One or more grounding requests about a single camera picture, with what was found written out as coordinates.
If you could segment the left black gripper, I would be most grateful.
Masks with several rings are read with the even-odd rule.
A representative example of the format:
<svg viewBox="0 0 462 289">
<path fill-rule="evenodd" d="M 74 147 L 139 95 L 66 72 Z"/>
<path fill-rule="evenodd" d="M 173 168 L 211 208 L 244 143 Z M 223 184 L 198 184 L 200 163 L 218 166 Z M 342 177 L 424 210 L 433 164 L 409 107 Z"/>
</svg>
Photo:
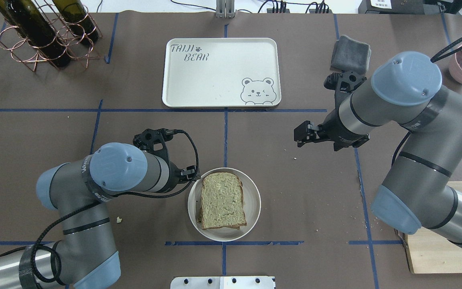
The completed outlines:
<svg viewBox="0 0 462 289">
<path fill-rule="evenodd" d="M 141 192 L 167 193 L 183 181 L 196 181 L 201 175 L 197 166 L 179 169 L 169 160 L 166 142 L 172 140 L 175 131 L 166 128 L 146 129 L 133 138 L 133 145 L 146 157 L 147 169 L 143 180 L 136 187 Z"/>
</svg>

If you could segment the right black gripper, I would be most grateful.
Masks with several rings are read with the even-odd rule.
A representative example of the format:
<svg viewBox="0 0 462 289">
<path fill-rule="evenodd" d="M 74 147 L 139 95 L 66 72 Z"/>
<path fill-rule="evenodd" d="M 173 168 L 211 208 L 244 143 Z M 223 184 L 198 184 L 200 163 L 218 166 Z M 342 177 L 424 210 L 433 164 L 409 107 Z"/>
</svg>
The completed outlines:
<svg viewBox="0 0 462 289">
<path fill-rule="evenodd" d="M 332 141 L 333 150 L 336 152 L 342 148 L 358 148 L 369 141 L 369 134 L 357 134 L 350 131 L 339 116 L 341 104 L 366 80 L 366 77 L 353 71 L 334 72 L 328 75 L 324 81 L 324 87 L 335 92 L 335 108 L 320 125 L 316 126 L 313 122 L 306 120 L 294 129 L 294 141 L 297 147 L 302 147 L 306 143 Z"/>
</svg>

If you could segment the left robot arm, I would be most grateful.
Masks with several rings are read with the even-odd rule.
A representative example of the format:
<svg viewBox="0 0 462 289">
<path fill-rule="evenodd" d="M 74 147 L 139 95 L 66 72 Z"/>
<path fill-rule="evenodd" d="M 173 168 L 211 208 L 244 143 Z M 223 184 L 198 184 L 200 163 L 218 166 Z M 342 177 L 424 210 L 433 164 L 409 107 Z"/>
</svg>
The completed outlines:
<svg viewBox="0 0 462 289">
<path fill-rule="evenodd" d="M 199 177 L 199 165 L 178 168 L 166 142 L 184 130 L 146 129 L 133 143 L 106 143 L 80 161 L 44 172 L 42 204 L 59 213 L 31 245 L 0 254 L 0 289 L 106 289 L 121 275 L 106 204 L 122 195 L 165 199 Z"/>
</svg>

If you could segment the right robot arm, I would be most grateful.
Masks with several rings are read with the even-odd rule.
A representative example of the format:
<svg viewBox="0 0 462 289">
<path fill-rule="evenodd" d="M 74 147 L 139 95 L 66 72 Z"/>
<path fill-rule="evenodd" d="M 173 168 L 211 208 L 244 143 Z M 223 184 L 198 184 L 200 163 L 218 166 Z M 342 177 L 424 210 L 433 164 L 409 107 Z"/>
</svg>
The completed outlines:
<svg viewBox="0 0 462 289">
<path fill-rule="evenodd" d="M 374 128 L 398 123 L 408 136 L 371 211 L 399 232 L 423 227 L 462 248 L 462 192 L 448 185 L 462 159 L 462 95 L 443 85 L 435 60 L 416 51 L 395 55 L 362 84 L 338 90 L 323 123 L 301 123 L 294 141 L 357 148 Z"/>
</svg>

